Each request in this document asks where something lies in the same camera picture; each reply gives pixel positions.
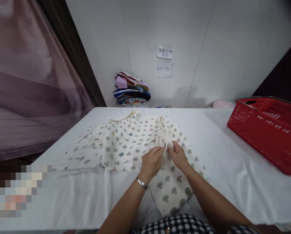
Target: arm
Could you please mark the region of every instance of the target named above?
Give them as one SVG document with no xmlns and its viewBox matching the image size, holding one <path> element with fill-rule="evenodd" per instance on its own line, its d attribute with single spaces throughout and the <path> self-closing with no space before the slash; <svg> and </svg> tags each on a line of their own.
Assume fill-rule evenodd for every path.
<svg viewBox="0 0 291 234">
<path fill-rule="evenodd" d="M 175 151 L 168 149 L 174 164 L 185 174 L 205 216 L 217 232 L 227 232 L 233 225 L 254 225 L 220 192 L 200 176 L 186 160 L 184 150 L 173 141 Z"/>
<path fill-rule="evenodd" d="M 164 148 L 157 146 L 143 156 L 141 171 L 137 176 L 138 179 L 146 184 L 150 183 L 161 167 L 163 152 Z M 111 210 L 98 233 L 130 233 L 145 192 L 145 189 L 134 180 Z"/>
</svg>

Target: paper sign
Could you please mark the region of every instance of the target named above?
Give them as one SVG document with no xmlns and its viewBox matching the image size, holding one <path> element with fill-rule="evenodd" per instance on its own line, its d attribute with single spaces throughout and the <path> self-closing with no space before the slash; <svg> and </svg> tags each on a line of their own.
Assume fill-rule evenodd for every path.
<svg viewBox="0 0 291 234">
<path fill-rule="evenodd" d="M 158 49 L 158 57 L 164 59 L 172 59 L 173 50 L 168 48 L 159 47 Z"/>
<path fill-rule="evenodd" d="M 173 77 L 173 63 L 171 61 L 158 60 L 156 77 Z"/>
</svg>

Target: hand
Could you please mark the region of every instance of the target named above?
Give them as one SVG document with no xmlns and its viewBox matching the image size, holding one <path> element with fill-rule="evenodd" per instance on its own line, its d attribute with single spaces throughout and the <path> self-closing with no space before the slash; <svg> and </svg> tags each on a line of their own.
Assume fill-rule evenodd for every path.
<svg viewBox="0 0 291 234">
<path fill-rule="evenodd" d="M 183 172 L 183 170 L 187 166 L 190 166 L 190 164 L 186 158 L 184 149 L 181 148 L 181 146 L 176 141 L 173 141 L 173 144 L 175 150 L 173 151 L 173 149 L 168 148 L 169 155 L 172 157 L 176 167 L 178 167 Z"/>
<path fill-rule="evenodd" d="M 143 156 L 141 171 L 138 179 L 149 184 L 152 178 L 158 173 L 161 168 L 161 159 L 164 148 L 156 146 Z"/>
</svg>

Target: pink cloth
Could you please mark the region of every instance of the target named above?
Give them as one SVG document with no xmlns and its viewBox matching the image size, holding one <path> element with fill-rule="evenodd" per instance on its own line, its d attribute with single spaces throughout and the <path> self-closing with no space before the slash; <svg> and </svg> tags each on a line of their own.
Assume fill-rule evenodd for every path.
<svg viewBox="0 0 291 234">
<path fill-rule="evenodd" d="M 146 86 L 148 89 L 150 89 L 149 86 L 148 86 L 146 83 L 144 83 L 143 81 L 140 81 L 139 84 L 144 85 L 144 86 Z"/>
<path fill-rule="evenodd" d="M 37 1 L 0 1 L 0 160 L 45 151 L 92 108 Z"/>
<path fill-rule="evenodd" d="M 127 80 L 120 75 L 115 76 L 117 88 L 127 88 Z"/>
<path fill-rule="evenodd" d="M 212 108 L 215 109 L 228 109 L 228 108 L 234 108 L 235 107 L 235 103 L 233 102 L 229 102 L 229 101 L 225 101 L 225 100 L 216 100 L 213 102 L 212 104 Z"/>
</svg>

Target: black and white plaid clothing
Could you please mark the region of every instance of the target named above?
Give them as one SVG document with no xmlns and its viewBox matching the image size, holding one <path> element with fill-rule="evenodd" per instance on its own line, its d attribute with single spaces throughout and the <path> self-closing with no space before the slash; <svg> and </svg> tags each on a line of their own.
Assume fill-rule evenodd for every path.
<svg viewBox="0 0 291 234">
<path fill-rule="evenodd" d="M 215 234 L 214 229 L 198 218 L 180 214 L 153 222 L 133 230 L 133 234 L 156 234 L 156 233 L 199 233 Z M 246 226 L 233 226 L 229 234 L 258 234 L 257 231 Z"/>
</svg>

